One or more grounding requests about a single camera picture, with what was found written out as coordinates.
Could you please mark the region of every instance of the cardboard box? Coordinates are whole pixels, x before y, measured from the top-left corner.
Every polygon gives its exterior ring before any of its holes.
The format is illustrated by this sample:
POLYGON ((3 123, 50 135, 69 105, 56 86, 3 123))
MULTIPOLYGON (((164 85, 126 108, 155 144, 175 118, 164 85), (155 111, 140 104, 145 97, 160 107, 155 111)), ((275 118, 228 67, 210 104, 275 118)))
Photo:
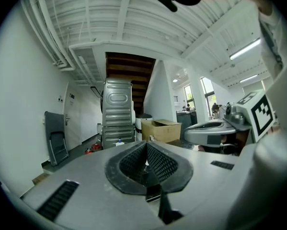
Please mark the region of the cardboard box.
POLYGON ((149 140, 149 136, 154 136, 157 141, 164 143, 179 140, 181 136, 180 123, 168 120, 141 120, 142 140, 149 140))

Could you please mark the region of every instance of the wooden stair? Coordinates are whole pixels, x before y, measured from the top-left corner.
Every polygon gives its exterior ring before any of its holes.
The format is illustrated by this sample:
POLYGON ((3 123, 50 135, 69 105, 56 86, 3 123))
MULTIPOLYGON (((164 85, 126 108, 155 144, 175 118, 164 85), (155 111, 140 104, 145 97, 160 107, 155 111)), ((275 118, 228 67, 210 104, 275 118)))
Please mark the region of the wooden stair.
POLYGON ((155 61, 155 59, 143 56, 106 53, 107 77, 132 80, 132 97, 136 114, 143 112, 143 101, 155 61))

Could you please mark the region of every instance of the door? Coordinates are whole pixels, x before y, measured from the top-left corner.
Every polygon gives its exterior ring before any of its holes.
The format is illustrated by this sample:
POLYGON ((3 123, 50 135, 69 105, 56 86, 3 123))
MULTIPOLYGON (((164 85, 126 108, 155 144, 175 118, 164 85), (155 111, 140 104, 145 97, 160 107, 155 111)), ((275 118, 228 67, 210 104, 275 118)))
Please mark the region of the door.
POLYGON ((63 112, 65 118, 65 136, 68 150, 81 145, 80 102, 81 95, 70 84, 68 84, 63 112))

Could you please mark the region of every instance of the window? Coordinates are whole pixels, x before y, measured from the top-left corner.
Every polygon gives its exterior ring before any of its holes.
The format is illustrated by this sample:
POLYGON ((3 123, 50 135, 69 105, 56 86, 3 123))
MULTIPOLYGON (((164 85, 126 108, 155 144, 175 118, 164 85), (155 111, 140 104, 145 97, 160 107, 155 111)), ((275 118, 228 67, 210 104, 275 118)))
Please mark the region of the window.
POLYGON ((201 85, 206 99, 208 115, 212 116, 212 105, 217 103, 214 87, 212 86, 212 82, 207 78, 201 78, 201 85))
POLYGON ((194 101, 193 96, 192 96, 192 91, 191 91, 190 85, 188 85, 184 89, 185 89, 187 104, 189 104, 190 107, 195 108, 195 101, 194 101))

